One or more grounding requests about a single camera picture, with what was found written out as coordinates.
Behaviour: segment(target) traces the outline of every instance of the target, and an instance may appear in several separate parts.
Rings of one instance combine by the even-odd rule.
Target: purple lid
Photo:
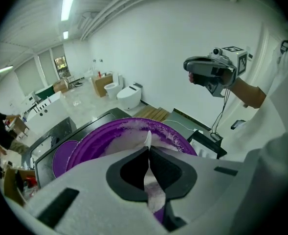
[[[70,155],[66,171],[82,162],[99,158],[115,138],[132,130],[150,130],[152,134],[158,135],[162,142],[174,146],[180,152],[196,156],[189,142],[168,125],[147,118],[131,117],[111,121],[87,134]]]
[[[58,147],[52,160],[52,170],[56,178],[60,177],[66,172],[67,162],[77,144],[78,141],[69,140]]]

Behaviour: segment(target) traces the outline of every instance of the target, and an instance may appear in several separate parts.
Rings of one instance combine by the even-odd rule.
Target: white tile floor
[[[120,104],[117,99],[109,99],[108,96],[99,97],[94,90],[92,83],[89,80],[80,80],[83,86],[69,90],[64,93],[64,96],[68,102],[68,112],[71,119],[74,121],[77,128],[86,124],[91,120],[96,120],[98,116],[112,108],[120,108]],[[131,116],[134,116],[145,105],[140,103],[136,108],[131,110],[124,110]],[[38,138],[32,131],[27,132],[28,137],[23,134],[17,137],[17,140],[22,143],[31,146]],[[8,150],[7,155],[1,156],[1,164],[5,161],[11,161],[14,165],[21,165],[21,156],[13,151]]]

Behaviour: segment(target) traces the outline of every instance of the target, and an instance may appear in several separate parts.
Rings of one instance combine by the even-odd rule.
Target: black wire
[[[225,107],[226,107],[228,98],[229,98],[229,96],[230,96],[230,93],[231,93],[231,91],[230,91],[229,89],[226,89],[226,90],[225,90],[224,99],[223,99],[224,104],[223,104],[222,111],[221,111],[221,113],[218,115],[218,117],[216,118],[216,120],[214,121],[214,123],[213,123],[213,125],[212,125],[212,127],[211,127],[211,131],[212,131],[212,132],[210,133],[210,137],[213,138],[214,140],[217,140],[217,139],[213,136],[213,134],[214,134],[216,137],[218,137],[219,139],[222,139],[222,137],[219,135],[219,133],[217,133],[217,128],[218,128],[219,122],[220,122],[220,120],[221,120],[221,118],[222,118],[222,116],[223,116],[223,112],[224,112],[224,110],[225,110]]]

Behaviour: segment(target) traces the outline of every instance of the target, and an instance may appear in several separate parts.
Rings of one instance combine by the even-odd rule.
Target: toilet
[[[107,91],[109,98],[116,98],[116,95],[123,88],[123,77],[118,73],[114,73],[112,76],[113,83],[105,85],[104,89]]]
[[[122,109],[130,110],[139,105],[141,96],[142,89],[136,85],[130,85],[120,91],[117,98],[122,106]]]

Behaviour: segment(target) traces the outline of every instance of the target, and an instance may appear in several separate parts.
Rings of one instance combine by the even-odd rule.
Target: ceiling light
[[[63,0],[61,9],[61,21],[66,21],[69,19],[69,14],[71,10],[73,0]]]
[[[69,37],[69,32],[68,31],[65,31],[64,32],[64,39],[67,39]]]
[[[4,72],[4,71],[7,71],[7,70],[10,70],[10,69],[12,69],[13,68],[13,66],[11,65],[11,66],[8,66],[8,67],[5,67],[5,68],[2,68],[2,69],[0,69],[0,73],[1,72]]]

